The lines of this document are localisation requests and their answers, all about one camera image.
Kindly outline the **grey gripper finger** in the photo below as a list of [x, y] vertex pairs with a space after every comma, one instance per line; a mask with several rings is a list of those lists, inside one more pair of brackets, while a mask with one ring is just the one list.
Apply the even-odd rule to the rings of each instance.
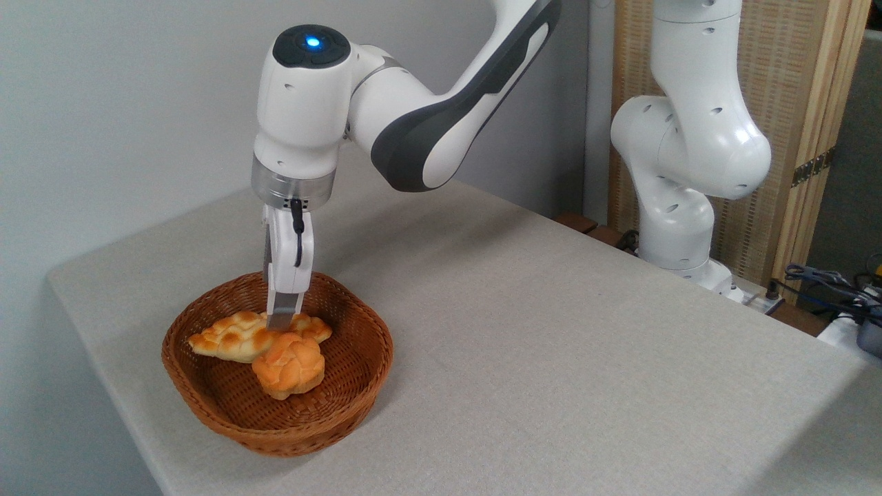
[[267, 329], [287, 332], [293, 317], [302, 310], [305, 293], [287, 294], [269, 289], [267, 296]]

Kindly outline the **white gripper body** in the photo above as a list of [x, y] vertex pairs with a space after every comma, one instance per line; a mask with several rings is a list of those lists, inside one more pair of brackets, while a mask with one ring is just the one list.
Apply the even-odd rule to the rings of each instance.
[[311, 285], [314, 236], [311, 213], [304, 211], [305, 229], [297, 234], [292, 211], [263, 207], [263, 220], [269, 232], [269, 289], [287, 294], [304, 293]]

